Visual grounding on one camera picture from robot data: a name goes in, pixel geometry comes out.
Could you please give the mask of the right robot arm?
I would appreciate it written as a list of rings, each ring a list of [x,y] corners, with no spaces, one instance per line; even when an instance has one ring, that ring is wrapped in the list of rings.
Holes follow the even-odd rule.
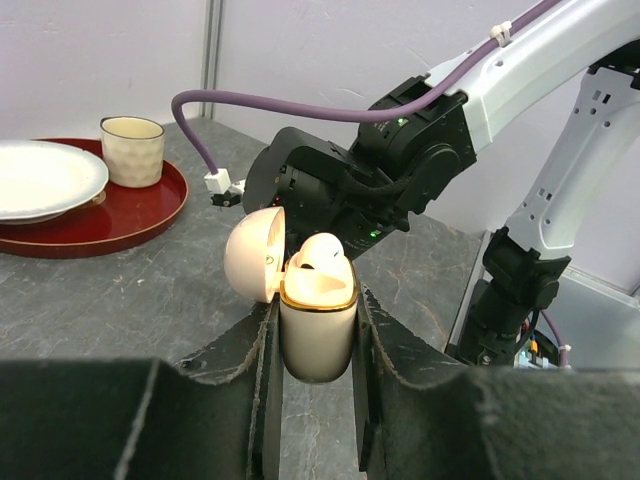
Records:
[[[280,130],[246,178],[246,212],[284,208],[287,245],[328,231],[357,258],[407,231],[498,133],[574,76],[578,97],[547,161],[483,257],[452,352],[471,365],[508,365],[555,298],[576,234],[639,135],[639,5],[543,1],[494,39],[406,80],[371,107],[348,149]]]

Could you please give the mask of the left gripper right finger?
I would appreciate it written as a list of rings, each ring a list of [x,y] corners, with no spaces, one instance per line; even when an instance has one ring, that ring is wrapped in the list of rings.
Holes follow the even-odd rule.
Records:
[[[359,468],[371,479],[635,479],[635,370],[463,365],[368,288],[352,354]]]

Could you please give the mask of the beige small charging case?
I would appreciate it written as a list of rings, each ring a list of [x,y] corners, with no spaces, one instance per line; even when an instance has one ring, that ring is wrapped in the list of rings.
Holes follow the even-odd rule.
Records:
[[[225,246],[224,271],[239,295],[278,301],[279,343],[289,373],[305,383],[328,383],[352,355],[358,284],[347,258],[330,271],[298,268],[285,258],[286,214],[269,207],[246,215]]]

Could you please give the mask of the beige earbud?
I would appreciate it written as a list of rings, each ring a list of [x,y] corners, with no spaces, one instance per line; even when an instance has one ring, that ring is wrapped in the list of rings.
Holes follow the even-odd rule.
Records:
[[[298,268],[330,271],[345,259],[341,241],[333,234],[322,232],[304,241],[291,262]]]

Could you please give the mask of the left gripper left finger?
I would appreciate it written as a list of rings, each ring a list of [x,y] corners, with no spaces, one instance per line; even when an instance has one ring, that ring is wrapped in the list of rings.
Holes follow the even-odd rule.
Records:
[[[283,365],[276,305],[201,350],[157,358],[6,360],[5,479],[275,479]]]

